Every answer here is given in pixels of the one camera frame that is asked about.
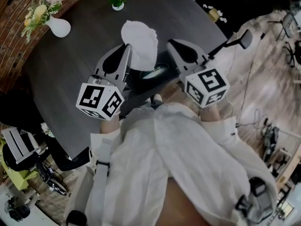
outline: white robe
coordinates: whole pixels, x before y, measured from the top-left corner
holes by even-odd
[[[235,117],[201,122],[186,106],[170,103],[155,111],[134,109],[120,130],[99,136],[113,146],[103,223],[154,226],[168,177],[213,226],[241,225],[232,213],[239,198],[249,196],[249,179],[255,176],[266,182],[276,206],[275,180],[238,137]]]

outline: white plant pot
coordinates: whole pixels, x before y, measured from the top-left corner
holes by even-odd
[[[71,30],[71,25],[66,20],[52,16],[50,16],[50,19],[45,24],[48,25],[52,33],[59,38],[67,36]]]
[[[124,8],[124,2],[121,4],[121,6],[118,8],[118,7],[115,7],[114,5],[112,5],[112,8],[115,10],[115,11],[120,11],[121,9]]]

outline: black table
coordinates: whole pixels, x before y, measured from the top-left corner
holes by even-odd
[[[80,86],[100,57],[122,44],[120,31],[127,20],[157,31],[158,52],[166,50],[171,38],[198,44],[206,53],[226,41],[193,0],[127,0],[119,12],[108,0],[81,0],[63,18],[71,24],[70,34],[61,39],[49,30],[30,54],[25,70],[41,115],[71,158],[90,145],[90,133],[99,133],[100,121],[75,107]]]

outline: white paper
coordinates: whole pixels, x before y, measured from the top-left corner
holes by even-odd
[[[127,21],[121,29],[121,37],[125,44],[132,46],[131,69],[152,71],[156,65],[158,39],[156,31],[144,23]]]

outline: brick wall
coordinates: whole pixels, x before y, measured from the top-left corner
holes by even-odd
[[[13,87],[25,60],[48,29],[48,26],[39,27],[32,33],[29,44],[25,42],[26,36],[21,38],[27,9],[38,1],[0,0],[0,91],[4,93]],[[55,17],[60,17],[77,1],[64,0],[63,8]]]

